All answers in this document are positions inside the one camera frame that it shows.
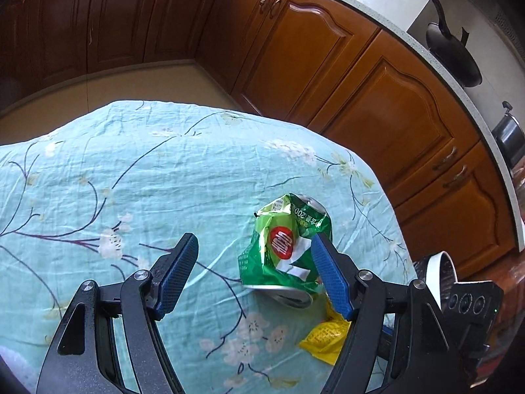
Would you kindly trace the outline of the yellow snack wrapper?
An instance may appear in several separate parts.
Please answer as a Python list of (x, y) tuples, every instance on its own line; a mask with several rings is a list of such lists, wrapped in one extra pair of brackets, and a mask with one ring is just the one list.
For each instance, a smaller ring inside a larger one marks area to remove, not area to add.
[(326, 298), (325, 310), (326, 319), (311, 329), (298, 343), (298, 347), (315, 359), (334, 366), (342, 352), (351, 322), (334, 309), (329, 298)]

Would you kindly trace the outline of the crushed green soda can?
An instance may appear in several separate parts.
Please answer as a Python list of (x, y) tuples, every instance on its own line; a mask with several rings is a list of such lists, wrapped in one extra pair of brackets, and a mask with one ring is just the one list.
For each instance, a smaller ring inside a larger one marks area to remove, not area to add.
[(307, 309), (322, 291), (312, 239), (333, 236), (326, 208), (312, 197), (287, 193), (254, 217), (250, 243), (238, 257), (241, 283), (289, 308)]

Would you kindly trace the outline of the wooden kitchen base cabinets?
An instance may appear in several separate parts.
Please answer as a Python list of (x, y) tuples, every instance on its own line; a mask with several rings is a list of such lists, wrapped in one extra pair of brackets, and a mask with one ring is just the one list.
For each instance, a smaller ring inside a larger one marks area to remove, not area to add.
[(461, 86), (351, 0), (1, 0), (1, 109), (110, 69), (190, 60), (242, 109), (356, 151), (414, 258), (471, 276), (524, 248), (511, 176)]

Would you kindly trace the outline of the teal floral tablecloth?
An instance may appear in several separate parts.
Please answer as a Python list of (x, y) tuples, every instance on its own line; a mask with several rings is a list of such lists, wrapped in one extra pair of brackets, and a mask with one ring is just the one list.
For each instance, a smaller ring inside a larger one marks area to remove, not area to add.
[(76, 289), (147, 270), (181, 236), (199, 258), (159, 324), (188, 393), (317, 393), (299, 346), (325, 302), (294, 310), (240, 282), (255, 213), (295, 193), (326, 208), (335, 247), (385, 281), (415, 277), (371, 168), (316, 133), (180, 103), (121, 100), (1, 148), (1, 356), (28, 390)]

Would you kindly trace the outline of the steel cooking pot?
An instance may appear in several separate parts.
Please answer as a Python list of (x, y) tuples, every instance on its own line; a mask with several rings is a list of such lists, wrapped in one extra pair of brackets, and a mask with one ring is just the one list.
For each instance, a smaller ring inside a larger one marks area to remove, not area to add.
[(511, 171), (516, 167), (525, 153), (525, 135), (519, 121), (512, 113), (513, 106), (502, 101), (505, 114), (492, 129), (491, 133), (501, 151), (507, 168)]

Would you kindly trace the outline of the black frying pan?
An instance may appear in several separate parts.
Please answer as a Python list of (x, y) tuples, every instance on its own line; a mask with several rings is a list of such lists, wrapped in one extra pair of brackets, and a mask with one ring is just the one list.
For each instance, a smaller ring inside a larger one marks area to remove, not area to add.
[(466, 48), (470, 33), (461, 28), (461, 37), (454, 36), (447, 24), (440, 0), (431, 0), (431, 2), (437, 11), (438, 22), (430, 22), (425, 31), (429, 51), (462, 88), (480, 85), (482, 83), (480, 68)]

